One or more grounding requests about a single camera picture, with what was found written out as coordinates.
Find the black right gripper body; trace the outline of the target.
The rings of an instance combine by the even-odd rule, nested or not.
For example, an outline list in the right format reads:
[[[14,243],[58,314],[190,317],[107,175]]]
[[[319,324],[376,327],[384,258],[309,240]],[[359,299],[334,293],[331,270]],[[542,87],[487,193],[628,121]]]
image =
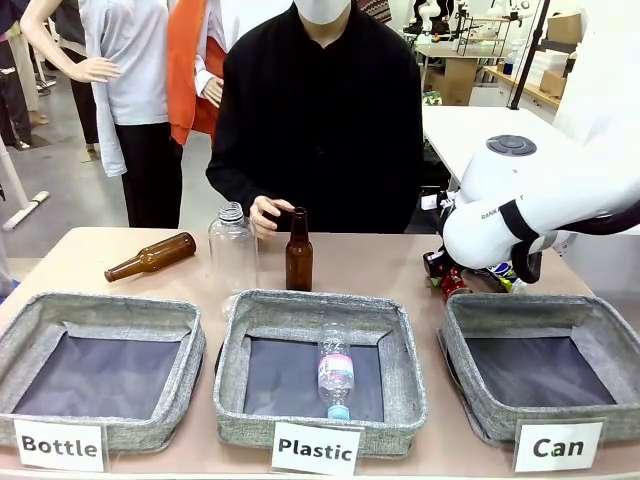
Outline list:
[[[423,263],[431,280],[442,280],[453,265],[453,261],[444,249],[424,253]]]

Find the person's right hand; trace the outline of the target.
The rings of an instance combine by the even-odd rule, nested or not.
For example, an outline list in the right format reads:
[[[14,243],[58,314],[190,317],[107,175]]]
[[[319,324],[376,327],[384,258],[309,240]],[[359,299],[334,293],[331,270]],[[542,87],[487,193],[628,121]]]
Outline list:
[[[276,234],[276,220],[283,212],[292,213],[295,207],[283,199],[271,199],[264,195],[257,196],[249,209],[249,219],[255,234],[260,240],[268,240]]]

